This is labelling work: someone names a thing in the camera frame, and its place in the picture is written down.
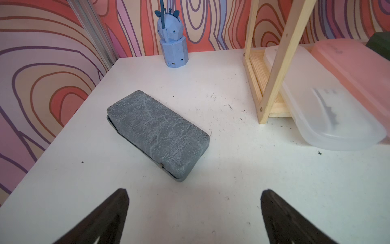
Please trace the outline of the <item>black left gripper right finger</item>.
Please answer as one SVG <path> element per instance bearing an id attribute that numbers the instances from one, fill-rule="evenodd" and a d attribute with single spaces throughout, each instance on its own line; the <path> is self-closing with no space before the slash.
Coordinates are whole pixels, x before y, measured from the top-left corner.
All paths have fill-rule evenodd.
<path id="1" fill-rule="evenodd" d="M 271 244 L 334 244 L 273 190 L 262 192 L 261 210 Z"/>

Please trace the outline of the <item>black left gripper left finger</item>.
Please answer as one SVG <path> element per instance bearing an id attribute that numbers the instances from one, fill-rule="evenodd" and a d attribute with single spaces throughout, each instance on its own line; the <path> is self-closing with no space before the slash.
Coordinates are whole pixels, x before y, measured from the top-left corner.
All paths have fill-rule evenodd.
<path id="1" fill-rule="evenodd" d="M 117 189 L 56 244 L 118 244 L 120 243 L 129 196 L 126 189 Z"/>

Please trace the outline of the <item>clear frosted pencil case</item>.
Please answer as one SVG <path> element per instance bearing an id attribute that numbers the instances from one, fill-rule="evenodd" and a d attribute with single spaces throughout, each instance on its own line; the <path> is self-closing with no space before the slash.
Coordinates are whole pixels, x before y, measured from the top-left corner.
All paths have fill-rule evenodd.
<path id="1" fill-rule="evenodd" d="M 300 134 L 312 146 L 361 150 L 387 135 L 384 126 L 301 46 L 296 49 L 280 94 Z"/>

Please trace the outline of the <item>pink pencil case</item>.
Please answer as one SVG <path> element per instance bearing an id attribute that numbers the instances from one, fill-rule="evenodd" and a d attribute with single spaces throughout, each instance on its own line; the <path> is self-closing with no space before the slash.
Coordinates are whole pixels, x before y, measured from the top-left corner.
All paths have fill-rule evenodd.
<path id="1" fill-rule="evenodd" d="M 390 61 L 353 39 L 315 43 L 311 54 L 390 135 Z"/>

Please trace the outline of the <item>dark green pencil case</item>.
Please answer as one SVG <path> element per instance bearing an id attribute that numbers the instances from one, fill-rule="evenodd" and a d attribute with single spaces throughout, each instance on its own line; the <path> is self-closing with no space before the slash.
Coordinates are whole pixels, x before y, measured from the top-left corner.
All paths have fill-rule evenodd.
<path id="1" fill-rule="evenodd" d="M 366 46 L 390 61 L 390 32 L 376 32 Z"/>

